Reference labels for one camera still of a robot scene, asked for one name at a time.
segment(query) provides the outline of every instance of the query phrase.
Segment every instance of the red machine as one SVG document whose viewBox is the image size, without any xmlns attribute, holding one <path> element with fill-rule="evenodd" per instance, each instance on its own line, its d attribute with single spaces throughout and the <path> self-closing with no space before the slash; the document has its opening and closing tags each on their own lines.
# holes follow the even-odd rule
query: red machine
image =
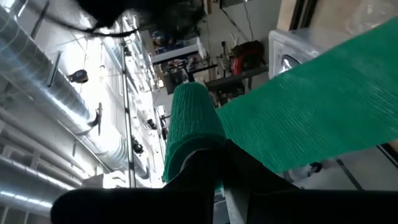
<svg viewBox="0 0 398 224">
<path fill-rule="evenodd" d="M 234 47 L 231 54 L 233 75 L 239 75 L 244 71 L 258 68 L 262 64 L 265 64 L 263 59 L 264 45 L 258 40 Z"/>
</svg>

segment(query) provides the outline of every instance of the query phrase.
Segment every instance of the cable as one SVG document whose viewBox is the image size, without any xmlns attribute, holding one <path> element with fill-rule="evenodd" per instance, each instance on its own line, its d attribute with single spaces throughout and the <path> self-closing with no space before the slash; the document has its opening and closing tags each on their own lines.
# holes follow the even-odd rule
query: cable
<svg viewBox="0 0 398 224">
<path fill-rule="evenodd" d="M 243 6 L 244 6 L 244 10 L 246 12 L 246 19 L 248 20 L 248 24 L 249 24 L 251 41 L 254 41 L 254 35 L 253 35 L 253 30 L 251 29 L 251 22 L 250 22 L 249 13 L 248 13 L 248 7 L 246 6 L 246 0 L 243 1 Z"/>
<path fill-rule="evenodd" d="M 227 17 L 227 19 L 232 23 L 232 25 L 238 30 L 238 32 L 242 35 L 242 37 L 245 39 L 246 42 L 249 42 L 248 37 L 244 34 L 244 32 L 236 25 L 236 23 L 232 20 L 232 18 L 228 15 L 228 13 L 224 10 L 221 9 L 221 11 L 224 13 L 224 15 Z"/>
</svg>

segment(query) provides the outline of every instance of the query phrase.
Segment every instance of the white container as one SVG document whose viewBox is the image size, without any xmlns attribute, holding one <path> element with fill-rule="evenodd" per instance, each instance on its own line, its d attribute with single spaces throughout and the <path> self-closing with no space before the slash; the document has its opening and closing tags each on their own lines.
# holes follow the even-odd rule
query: white container
<svg viewBox="0 0 398 224">
<path fill-rule="evenodd" d="M 305 63 L 349 39 L 348 34 L 316 28 L 269 33 L 269 78 Z"/>
</svg>

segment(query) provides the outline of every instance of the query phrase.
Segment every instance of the metal pole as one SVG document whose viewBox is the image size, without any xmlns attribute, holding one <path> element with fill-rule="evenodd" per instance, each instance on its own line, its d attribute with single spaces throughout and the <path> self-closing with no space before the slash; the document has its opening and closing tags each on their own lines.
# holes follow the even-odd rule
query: metal pole
<svg viewBox="0 0 398 224">
<path fill-rule="evenodd" d="M 36 38 L 36 35 L 40 29 L 40 26 L 42 25 L 42 22 L 44 20 L 44 16 L 47 13 L 47 10 L 49 9 L 50 6 L 50 1 L 47 1 L 44 5 L 44 8 L 42 9 L 42 11 L 40 12 L 39 18 L 37 19 L 35 26 L 33 26 L 32 32 L 30 33 L 30 37 L 32 39 Z"/>
<path fill-rule="evenodd" d="M 121 32 L 123 32 L 123 21 L 121 21 Z M 124 39 L 121 39 L 121 57 L 122 57 L 122 76 L 123 76 L 123 98 L 124 98 L 124 110 L 125 110 L 125 117 L 126 117 L 126 135 L 127 135 L 127 153 L 129 159 L 129 186 L 130 187 L 137 187 L 136 185 L 136 171 L 134 168 L 134 155 L 132 151 L 132 128 L 131 128 L 131 115 L 130 115 L 130 105 L 129 105 L 129 93 L 127 90 L 127 82 L 128 77 L 126 73 L 126 58 L 124 55 Z"/>
</svg>

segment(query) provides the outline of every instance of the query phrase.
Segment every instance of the ceiling pipe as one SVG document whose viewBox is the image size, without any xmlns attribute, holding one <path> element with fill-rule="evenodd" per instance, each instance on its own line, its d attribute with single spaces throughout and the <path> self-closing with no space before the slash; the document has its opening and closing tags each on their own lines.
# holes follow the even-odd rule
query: ceiling pipe
<svg viewBox="0 0 398 224">
<path fill-rule="evenodd" d="M 30 147 L 31 144 L 24 142 L 21 139 L 15 139 L 13 140 L 8 140 L 4 137 L 0 137 L 0 143 L 5 145 L 5 146 L 10 146 L 12 149 L 15 149 L 14 152 L 20 154 L 21 156 L 32 156 L 34 152 L 38 152 L 35 150 L 32 150 Z M 70 174 L 67 176 L 66 174 L 61 174 L 60 172 L 56 171 L 56 168 L 63 170 L 65 173 Z M 71 164 L 69 164 L 67 161 L 64 161 L 61 157 L 55 158 L 55 159 L 49 159 L 48 156 L 45 154 L 40 154 L 40 159 L 39 159 L 39 164 L 38 164 L 38 169 L 43 169 L 46 174 L 51 175 L 52 177 L 68 182 L 68 184 L 71 184 L 74 187 L 78 187 L 81 185 L 81 180 L 87 179 L 89 177 L 88 174 L 84 174 L 83 171 L 77 171 L 75 168 L 72 167 Z"/>
<path fill-rule="evenodd" d="M 15 140 L 14 142 L 21 142 L 20 138 L 17 137 L 16 133 L 16 131 L 19 131 L 43 146 L 43 147 L 38 147 L 36 149 L 39 153 L 43 154 L 43 156 L 49 155 L 49 159 L 53 161 L 54 160 L 56 161 L 56 157 L 61 157 L 62 159 L 65 159 L 69 163 L 83 170 L 83 167 L 79 163 L 77 163 L 76 160 L 74 160 L 72 155 L 63 153 L 62 150 L 60 150 L 54 143 L 49 142 L 48 140 L 37 134 L 34 130 L 30 129 L 28 125 L 20 122 L 14 115 L 10 114 L 10 112 L 8 112 L 3 107 L 0 107 L 0 119 L 11 127 L 11 129 L 6 128 L 6 130 L 4 131 L 6 131 L 10 135 L 10 137 Z"/>
<path fill-rule="evenodd" d="M 95 109 L 81 95 L 17 22 L 0 8 L 0 75 L 25 93 L 38 108 L 58 121 L 112 170 L 127 169 L 127 149 L 122 136 L 107 120 L 98 135 L 93 129 Z"/>
<path fill-rule="evenodd" d="M 18 162 L 0 156 L 0 202 L 50 216 L 54 201 L 74 188 Z"/>
</svg>

